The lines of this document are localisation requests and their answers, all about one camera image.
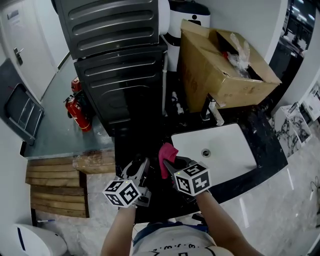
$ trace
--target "black marble countertop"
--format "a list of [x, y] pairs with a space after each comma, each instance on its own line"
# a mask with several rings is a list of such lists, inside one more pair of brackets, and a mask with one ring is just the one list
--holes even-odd
[[[214, 198], [223, 203], [266, 181], [287, 164], [280, 143], [266, 116], [258, 106], [237, 107], [219, 110], [224, 125], [237, 123], [252, 151], [257, 168], [239, 177], [210, 188]], [[116, 173], [119, 174], [135, 154], [150, 158], [150, 169], [146, 186], [152, 196], [149, 207], [139, 206], [136, 223], [166, 220], [197, 212], [195, 201], [187, 203], [182, 193], [172, 188], [171, 179], [161, 179], [158, 152], [165, 142], [172, 142], [171, 135], [212, 128], [214, 120], [203, 122], [199, 113], [185, 114], [182, 117], [165, 117], [164, 120], [150, 121], [151, 126], [141, 126], [136, 130], [130, 127], [119, 129], [115, 137]]]

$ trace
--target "wooden pallet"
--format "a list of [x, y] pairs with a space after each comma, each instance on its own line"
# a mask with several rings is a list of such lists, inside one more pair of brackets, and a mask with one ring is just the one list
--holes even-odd
[[31, 208], [63, 216], [89, 218], [87, 191], [82, 187], [31, 186]]
[[86, 174], [115, 171], [113, 150], [30, 160], [25, 182], [31, 185], [31, 208], [57, 215], [88, 218]]

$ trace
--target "toilet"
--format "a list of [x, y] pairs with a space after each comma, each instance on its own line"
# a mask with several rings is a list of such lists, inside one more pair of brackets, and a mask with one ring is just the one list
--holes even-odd
[[67, 244], [58, 234], [31, 225], [15, 224], [17, 245], [29, 256], [62, 256]]

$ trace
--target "tiled floor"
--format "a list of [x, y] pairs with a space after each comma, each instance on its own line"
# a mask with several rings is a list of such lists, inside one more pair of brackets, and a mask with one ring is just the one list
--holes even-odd
[[[311, 127], [310, 141], [288, 159], [288, 166], [254, 189], [221, 204], [234, 219], [247, 240], [265, 255], [294, 256], [300, 238], [312, 233], [315, 239], [317, 194], [310, 200], [310, 182], [320, 177], [320, 128]], [[72, 255], [99, 255], [117, 209], [101, 193], [112, 174], [88, 175], [89, 219], [78, 219], [37, 212], [43, 224], [65, 239]], [[190, 216], [177, 221], [194, 224]], [[142, 225], [134, 227], [133, 234]], [[312, 239], [304, 244], [306, 250]]]
[[76, 122], [68, 118], [64, 101], [72, 94], [71, 81], [76, 76], [74, 62], [69, 57], [44, 94], [41, 101], [44, 117], [34, 145], [28, 145], [25, 149], [25, 157], [72, 156], [73, 153], [114, 147], [112, 139], [96, 116], [88, 132], [82, 132]]

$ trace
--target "fire extinguisher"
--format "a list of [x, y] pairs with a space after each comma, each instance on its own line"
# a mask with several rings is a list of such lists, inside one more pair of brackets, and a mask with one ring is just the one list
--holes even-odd
[[82, 90], [82, 86], [78, 77], [72, 80], [71, 82], [71, 90], [73, 93], [78, 93]]
[[73, 117], [83, 132], [88, 132], [91, 130], [91, 119], [82, 112], [81, 105], [74, 96], [70, 95], [68, 98], [66, 98], [65, 107], [68, 110], [68, 115], [70, 114]]

